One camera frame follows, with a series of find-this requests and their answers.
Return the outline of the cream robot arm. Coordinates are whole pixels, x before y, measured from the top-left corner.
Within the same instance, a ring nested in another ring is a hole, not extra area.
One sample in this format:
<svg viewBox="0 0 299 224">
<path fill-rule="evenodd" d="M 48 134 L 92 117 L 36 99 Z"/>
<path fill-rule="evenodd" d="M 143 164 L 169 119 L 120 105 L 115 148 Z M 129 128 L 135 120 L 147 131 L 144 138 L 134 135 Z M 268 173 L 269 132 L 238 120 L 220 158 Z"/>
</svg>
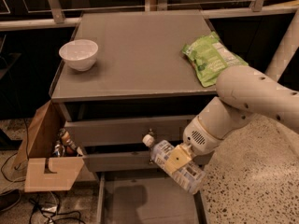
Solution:
<svg viewBox="0 0 299 224">
<path fill-rule="evenodd" d="M 294 17 L 265 72 L 244 65 L 222 71 L 216 83 L 218 96 L 185 128 L 183 143 L 171 150 L 164 163 L 166 172 L 173 175 L 194 157 L 212 152 L 230 132 L 246 126 L 255 114 L 298 131 L 298 92 L 278 83 L 297 49 L 298 18 Z"/>
</svg>

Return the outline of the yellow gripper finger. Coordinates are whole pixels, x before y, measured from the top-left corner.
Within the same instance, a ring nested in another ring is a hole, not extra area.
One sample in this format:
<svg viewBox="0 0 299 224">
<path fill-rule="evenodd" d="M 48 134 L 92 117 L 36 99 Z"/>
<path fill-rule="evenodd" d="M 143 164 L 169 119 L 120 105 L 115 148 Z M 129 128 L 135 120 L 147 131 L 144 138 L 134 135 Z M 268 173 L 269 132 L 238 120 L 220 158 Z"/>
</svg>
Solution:
<svg viewBox="0 0 299 224">
<path fill-rule="evenodd" d="M 165 162 L 164 169 L 171 175 L 192 160 L 189 147 L 178 145 L 171 152 Z"/>
</svg>

